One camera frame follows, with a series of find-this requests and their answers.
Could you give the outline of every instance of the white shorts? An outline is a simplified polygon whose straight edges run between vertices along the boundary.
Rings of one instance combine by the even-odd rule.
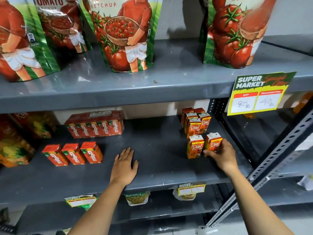
[[[13,53],[5,53],[2,56],[14,71],[21,70],[24,65],[31,68],[41,68],[35,52],[30,47],[17,49]]]
[[[137,43],[134,46],[125,46],[127,61],[134,62],[136,59],[144,61],[147,57],[147,42]]]
[[[80,32],[77,32],[76,34],[70,34],[69,38],[74,46],[79,45],[79,43],[85,45],[84,37]]]

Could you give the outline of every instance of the person's right arm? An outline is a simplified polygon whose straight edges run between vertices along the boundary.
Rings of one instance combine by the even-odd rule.
[[[208,150],[203,153],[211,156],[232,182],[249,235],[294,235],[241,174],[235,150],[227,140],[223,139],[221,154]]]

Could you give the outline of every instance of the red shirt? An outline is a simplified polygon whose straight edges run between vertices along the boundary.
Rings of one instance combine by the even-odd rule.
[[[79,32],[83,31],[83,27],[80,21],[80,10],[77,5],[70,6],[67,4],[61,7],[61,12],[63,12],[68,17],[72,18],[75,21],[75,23],[79,25],[78,27]]]
[[[118,15],[135,20],[139,24],[139,28],[145,32],[138,43],[147,41],[149,21],[152,16],[152,9],[148,0],[138,0],[136,3],[135,0],[128,0],[122,5]]]
[[[16,48],[29,47],[23,15],[7,0],[0,2],[0,26],[9,30],[11,34],[21,37]]]

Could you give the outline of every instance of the illustrated man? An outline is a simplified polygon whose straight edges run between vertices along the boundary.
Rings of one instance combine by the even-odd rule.
[[[1,47],[2,57],[10,68],[23,81],[32,79],[25,66],[31,67],[38,77],[45,76],[27,39],[23,15],[7,0],[0,0],[0,26],[0,31],[9,32],[7,42],[1,44]]]
[[[82,34],[83,27],[80,21],[80,10],[77,5],[76,0],[65,0],[67,2],[66,5],[61,7],[61,12],[63,12],[68,17],[74,20],[74,26],[70,28],[69,38],[71,39],[72,44],[75,46],[76,51],[78,53],[82,53],[82,49],[80,44],[83,45],[84,50],[87,51],[85,40]]]
[[[147,69],[147,36],[152,9],[148,0],[128,0],[122,5],[119,16],[129,17],[139,24],[134,36],[128,38],[125,52],[132,72],[138,72],[138,61],[141,60],[143,70]]]

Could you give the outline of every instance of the green and red pouch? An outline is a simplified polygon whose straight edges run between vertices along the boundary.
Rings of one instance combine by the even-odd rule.
[[[34,0],[49,45],[60,52],[92,49],[84,31],[84,15],[77,0]]]
[[[276,0],[209,0],[203,63],[251,65]]]
[[[113,72],[143,71],[153,65],[162,0],[82,0],[81,6]]]
[[[0,75],[14,82],[57,71],[33,0],[0,0]]]

